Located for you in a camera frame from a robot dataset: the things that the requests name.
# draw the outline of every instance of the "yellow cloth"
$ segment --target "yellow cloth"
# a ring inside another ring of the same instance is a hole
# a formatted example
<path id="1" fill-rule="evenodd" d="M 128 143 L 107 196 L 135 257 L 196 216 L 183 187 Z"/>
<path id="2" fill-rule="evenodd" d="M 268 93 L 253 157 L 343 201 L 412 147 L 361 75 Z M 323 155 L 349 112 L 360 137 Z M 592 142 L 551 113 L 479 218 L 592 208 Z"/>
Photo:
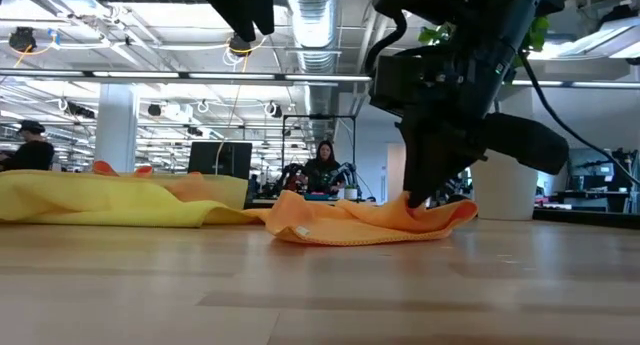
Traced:
<path id="1" fill-rule="evenodd" d="M 190 174 L 157 183 L 148 176 L 10 171 L 0 173 L 0 222 L 148 227 L 264 223 L 281 240 L 354 246 L 441 239 L 477 212 L 471 201 L 409 210 L 407 194 L 381 207 L 349 201 L 332 207 L 288 191 L 273 209 L 241 211 L 212 200 L 230 191 L 237 179 L 217 180 Z"/>

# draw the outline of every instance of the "wooden table surface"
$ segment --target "wooden table surface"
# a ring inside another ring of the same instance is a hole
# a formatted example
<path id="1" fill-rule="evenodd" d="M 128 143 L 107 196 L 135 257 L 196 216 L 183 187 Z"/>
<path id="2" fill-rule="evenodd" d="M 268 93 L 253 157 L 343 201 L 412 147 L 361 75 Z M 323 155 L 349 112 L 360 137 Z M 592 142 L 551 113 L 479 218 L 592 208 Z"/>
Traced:
<path id="1" fill-rule="evenodd" d="M 0 227 L 7 345 L 638 344 L 640 232 L 474 221 L 360 248 L 200 230 Z"/>

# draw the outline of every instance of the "computer monitor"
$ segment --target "computer monitor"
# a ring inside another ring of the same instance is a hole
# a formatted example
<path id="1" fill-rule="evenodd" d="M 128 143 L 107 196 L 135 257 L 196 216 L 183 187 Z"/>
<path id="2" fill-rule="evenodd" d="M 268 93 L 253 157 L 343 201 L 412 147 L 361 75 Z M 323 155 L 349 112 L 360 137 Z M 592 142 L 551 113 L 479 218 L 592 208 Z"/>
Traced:
<path id="1" fill-rule="evenodd" d="M 215 174 L 216 154 L 220 144 L 220 142 L 194 142 L 191 144 L 188 171 Z M 251 143 L 225 143 L 220 151 L 218 175 L 248 179 L 252 148 Z"/>

